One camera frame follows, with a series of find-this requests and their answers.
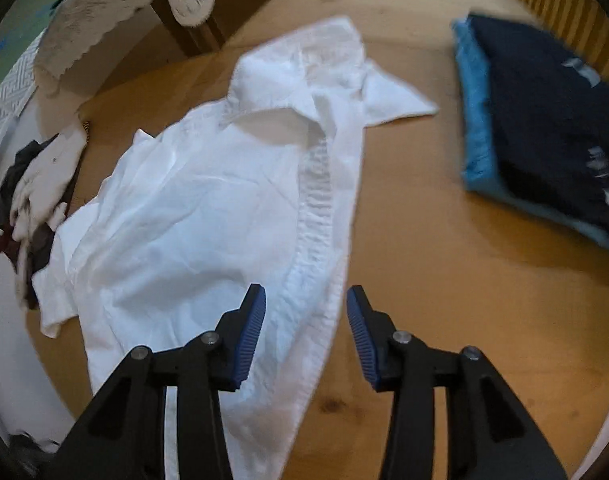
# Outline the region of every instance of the silver bolt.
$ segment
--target silver bolt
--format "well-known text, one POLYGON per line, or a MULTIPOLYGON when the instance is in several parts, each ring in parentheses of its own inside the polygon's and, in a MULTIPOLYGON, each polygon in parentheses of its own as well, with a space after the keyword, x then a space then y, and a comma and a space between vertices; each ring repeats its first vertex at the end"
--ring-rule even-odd
POLYGON ((471 361, 478 361, 482 352, 478 348, 475 348, 475 346, 467 346, 462 350, 462 355, 471 361))
POLYGON ((413 336, 406 330, 396 330, 393 332, 393 340, 402 345, 406 345, 411 339, 413 339, 413 336))
POLYGON ((149 355, 149 349, 146 346, 137 346, 131 350, 131 358, 136 361, 141 361, 149 355))
POLYGON ((202 341, 205 345, 214 345, 220 340, 220 336, 217 332, 213 332, 212 330, 209 332, 204 332, 203 335, 200 336, 200 341, 202 341))

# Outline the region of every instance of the wooden leg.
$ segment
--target wooden leg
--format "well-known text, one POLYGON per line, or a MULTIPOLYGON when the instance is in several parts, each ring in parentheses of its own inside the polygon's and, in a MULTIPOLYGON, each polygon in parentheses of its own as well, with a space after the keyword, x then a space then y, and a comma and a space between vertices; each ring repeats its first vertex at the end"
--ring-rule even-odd
POLYGON ((187 57, 198 56, 203 53, 194 41, 190 31, 176 21, 168 0, 153 0, 151 6, 164 27, 169 31, 173 39, 176 40, 176 43, 187 57))

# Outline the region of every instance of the wooden table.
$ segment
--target wooden table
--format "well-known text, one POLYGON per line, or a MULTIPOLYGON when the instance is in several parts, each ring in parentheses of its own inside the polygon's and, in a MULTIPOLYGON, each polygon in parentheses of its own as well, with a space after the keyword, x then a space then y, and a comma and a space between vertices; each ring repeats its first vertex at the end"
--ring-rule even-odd
MULTIPOLYGON (((197 57, 99 95, 82 107, 91 139, 75 206, 90 200, 141 127, 155 134, 222 97, 250 47, 348 14, 368 55, 437 102, 434 118, 366 133, 349 283, 427 344, 481 347, 572 473, 609 409, 609 253, 545 221, 464 192, 462 104, 449 22, 469 8, 529 19, 517 0, 271 0, 218 54, 197 57)), ((28 325, 75 415, 90 398, 77 321, 58 340, 28 325)), ((364 381, 345 317, 284 479, 377 478, 391 396, 364 381)), ((435 477, 445 475, 438 395, 435 477)))

